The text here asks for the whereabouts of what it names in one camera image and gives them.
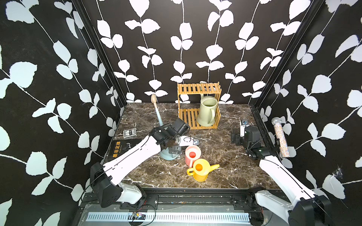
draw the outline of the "microphone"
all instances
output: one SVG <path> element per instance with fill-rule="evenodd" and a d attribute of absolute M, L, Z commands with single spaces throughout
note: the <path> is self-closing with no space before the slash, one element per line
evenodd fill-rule
<path fill-rule="evenodd" d="M 279 139 L 279 145 L 280 145 L 279 149 L 280 149 L 281 156 L 283 158 L 290 157 L 287 141 L 285 139 L 284 131 L 283 131 L 283 127 L 282 127 L 282 120 L 278 117 L 274 117 L 271 119 L 271 123 L 274 126 L 275 135 Z"/>

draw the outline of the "brown marble surface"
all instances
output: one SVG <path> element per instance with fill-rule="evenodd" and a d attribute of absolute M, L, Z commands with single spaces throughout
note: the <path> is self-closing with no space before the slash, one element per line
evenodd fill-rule
<path fill-rule="evenodd" d="M 181 108 L 197 108 L 200 104 L 181 104 Z M 218 129 L 190 130 L 192 137 L 200 139 L 201 158 L 220 168 L 209 173 L 206 181 L 198 182 L 186 174 L 185 152 L 178 158 L 167 161 L 154 155 L 131 171 L 123 180 L 126 184 L 142 187 L 178 188 L 252 188 L 263 186 L 278 189 L 276 183 L 264 172 L 258 162 L 252 161 L 242 146 L 231 144 L 232 129 L 239 127 L 239 119 L 248 119 L 255 124 L 248 105 L 219 105 L 221 120 Z M 159 103 L 164 124 L 178 117 L 177 104 Z M 116 130 L 115 140 L 123 139 L 123 130 L 137 128 L 137 136 L 144 138 L 158 125 L 152 103 L 129 103 Z"/>

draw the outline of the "pink mug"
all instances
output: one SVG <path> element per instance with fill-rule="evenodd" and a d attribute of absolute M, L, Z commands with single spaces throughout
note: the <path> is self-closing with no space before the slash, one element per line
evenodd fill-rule
<path fill-rule="evenodd" d="M 185 161 L 189 168 L 192 167 L 193 163 L 198 160 L 201 156 L 201 150 L 196 145 L 190 145 L 185 150 Z"/>

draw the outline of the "wall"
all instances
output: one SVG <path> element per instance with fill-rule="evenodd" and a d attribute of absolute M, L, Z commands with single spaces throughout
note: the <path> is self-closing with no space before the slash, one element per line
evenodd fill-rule
<path fill-rule="evenodd" d="M 1 226 L 69 225 L 119 120 L 118 94 L 73 9 L 0 4 Z"/>
<path fill-rule="evenodd" d="M 282 117 L 292 156 L 282 162 L 331 199 L 336 225 L 359 225 L 362 1 L 339 3 L 322 5 L 277 80 L 270 81 L 274 87 L 260 114 L 273 140 L 270 120 Z"/>
<path fill-rule="evenodd" d="M 310 2 L 93 0 L 84 5 L 128 102 L 150 102 L 152 93 L 159 102 L 175 102 L 177 82 L 220 81 L 220 103 L 248 103 L 260 95 Z"/>

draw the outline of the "sage green jug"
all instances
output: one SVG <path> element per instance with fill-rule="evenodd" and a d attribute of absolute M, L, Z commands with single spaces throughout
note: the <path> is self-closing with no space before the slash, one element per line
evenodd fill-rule
<path fill-rule="evenodd" d="M 212 96 L 205 96 L 201 98 L 200 103 L 200 111 L 196 121 L 205 127 L 212 126 L 215 123 L 218 100 Z"/>

